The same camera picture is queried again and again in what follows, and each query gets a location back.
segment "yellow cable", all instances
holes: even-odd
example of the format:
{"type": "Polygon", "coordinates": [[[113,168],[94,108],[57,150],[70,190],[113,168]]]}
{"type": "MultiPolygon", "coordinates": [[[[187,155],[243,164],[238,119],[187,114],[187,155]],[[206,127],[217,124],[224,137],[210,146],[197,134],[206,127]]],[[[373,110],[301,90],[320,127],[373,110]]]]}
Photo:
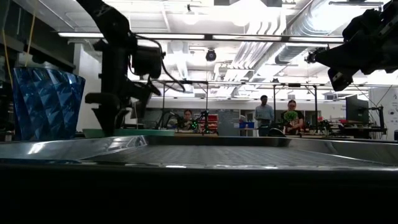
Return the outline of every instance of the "yellow cable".
{"type": "MultiPolygon", "coordinates": [[[[32,19],[32,25],[30,27],[30,35],[29,35],[29,44],[27,46],[27,54],[29,55],[30,52],[30,45],[32,43],[32,36],[33,36],[33,28],[35,27],[35,19],[36,19],[36,11],[37,11],[37,2],[39,0],[35,0],[35,9],[33,11],[33,19],[32,19]]],[[[28,62],[28,57],[26,57],[26,62],[25,62],[25,67],[27,67],[27,62],[28,62]]]]}
{"type": "Polygon", "coordinates": [[[6,53],[6,63],[8,69],[8,76],[10,78],[11,87],[12,87],[12,76],[11,76],[11,68],[10,68],[10,61],[8,60],[8,51],[7,51],[7,42],[6,42],[6,31],[2,30],[2,40],[4,42],[4,51],[6,53]]]}

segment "blue faceted object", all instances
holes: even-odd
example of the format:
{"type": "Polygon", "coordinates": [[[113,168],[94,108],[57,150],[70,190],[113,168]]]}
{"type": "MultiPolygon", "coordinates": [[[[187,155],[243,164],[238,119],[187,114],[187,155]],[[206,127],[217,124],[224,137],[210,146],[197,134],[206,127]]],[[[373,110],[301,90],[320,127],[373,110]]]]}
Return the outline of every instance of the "blue faceted object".
{"type": "Polygon", "coordinates": [[[23,141],[70,139],[76,133],[86,80],[47,68],[14,69],[16,138],[23,141]]]}

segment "security camera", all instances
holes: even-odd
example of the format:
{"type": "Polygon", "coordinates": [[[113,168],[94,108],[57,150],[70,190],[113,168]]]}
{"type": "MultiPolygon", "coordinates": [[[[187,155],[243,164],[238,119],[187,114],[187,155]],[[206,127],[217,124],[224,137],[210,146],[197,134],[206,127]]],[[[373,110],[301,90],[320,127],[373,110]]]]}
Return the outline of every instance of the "security camera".
{"type": "Polygon", "coordinates": [[[212,61],[216,60],[216,58],[217,58],[217,54],[214,51],[214,49],[209,49],[206,54],[206,61],[212,62],[212,61]]]}

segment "green plant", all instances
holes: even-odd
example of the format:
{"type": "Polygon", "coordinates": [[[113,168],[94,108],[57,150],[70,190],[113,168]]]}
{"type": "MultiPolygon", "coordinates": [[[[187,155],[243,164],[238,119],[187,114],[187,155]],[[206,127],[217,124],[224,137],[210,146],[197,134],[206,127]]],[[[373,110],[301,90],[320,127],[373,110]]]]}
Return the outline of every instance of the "green plant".
{"type": "Polygon", "coordinates": [[[294,121],[294,120],[296,120],[297,118],[298,118],[298,114],[297,114],[297,112],[296,111],[287,111],[286,113],[285,113],[285,115],[284,115],[284,119],[286,120],[286,121],[294,121]]]}

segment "computer screen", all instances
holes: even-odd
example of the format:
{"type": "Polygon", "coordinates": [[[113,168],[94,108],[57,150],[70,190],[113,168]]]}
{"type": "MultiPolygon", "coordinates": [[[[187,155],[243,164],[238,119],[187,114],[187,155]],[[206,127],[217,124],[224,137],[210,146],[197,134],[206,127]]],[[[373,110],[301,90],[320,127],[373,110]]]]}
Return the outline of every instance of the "computer screen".
{"type": "Polygon", "coordinates": [[[346,119],[369,123],[369,105],[366,100],[359,100],[357,96],[346,97],[346,119]]]}

